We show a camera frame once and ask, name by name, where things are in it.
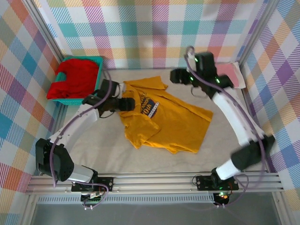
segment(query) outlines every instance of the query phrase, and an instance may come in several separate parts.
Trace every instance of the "printed graphic on shirt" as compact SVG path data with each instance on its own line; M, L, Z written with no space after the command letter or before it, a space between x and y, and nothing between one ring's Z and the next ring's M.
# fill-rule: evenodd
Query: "printed graphic on shirt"
M154 102L151 98L146 96L147 93L141 95L141 113L147 115L149 118L152 118L156 112L159 105L159 102Z

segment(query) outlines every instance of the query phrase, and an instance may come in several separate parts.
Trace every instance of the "shirt sleeve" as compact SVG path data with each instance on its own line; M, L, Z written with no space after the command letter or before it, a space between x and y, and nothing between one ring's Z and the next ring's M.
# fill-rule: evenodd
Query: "shirt sleeve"
M168 85L162 82L160 76L144 78L144 79L134 80L134 81L125 81L124 83L129 84L132 87L146 88L146 89L166 90L168 87Z
M131 116L122 117L120 113L120 116L125 125L125 137L137 149L160 131L159 125L144 114L133 113Z

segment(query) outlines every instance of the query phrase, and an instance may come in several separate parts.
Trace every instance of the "plastic basket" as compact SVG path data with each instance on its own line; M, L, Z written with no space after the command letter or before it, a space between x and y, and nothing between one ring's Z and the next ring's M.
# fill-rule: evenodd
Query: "plastic basket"
M66 57L63 61L69 59L91 60L97 63L97 65L99 66L98 76L95 85L95 90L97 90L100 84L103 59L99 56L70 56L70 57ZM58 73L55 82L65 81L65 80L66 80L66 75L64 73ZM64 105L81 105L83 98L56 98L56 99L52 99L52 101L60 102Z

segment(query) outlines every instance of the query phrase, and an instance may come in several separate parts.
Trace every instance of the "red cloth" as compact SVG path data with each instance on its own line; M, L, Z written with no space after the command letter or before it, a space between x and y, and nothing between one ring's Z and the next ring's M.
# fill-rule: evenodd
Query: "red cloth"
M65 81L51 84L47 99L85 98L95 90L99 66L90 60L70 59L62 62L55 74L63 72Z

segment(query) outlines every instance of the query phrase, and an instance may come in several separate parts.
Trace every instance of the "mustard yellow shirt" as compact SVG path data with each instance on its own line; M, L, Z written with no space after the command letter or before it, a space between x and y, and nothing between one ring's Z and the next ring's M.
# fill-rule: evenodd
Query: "mustard yellow shirt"
M141 145L197 153L213 112L187 104L165 90L160 76L124 82L123 98L134 98L135 109L120 112L125 136Z

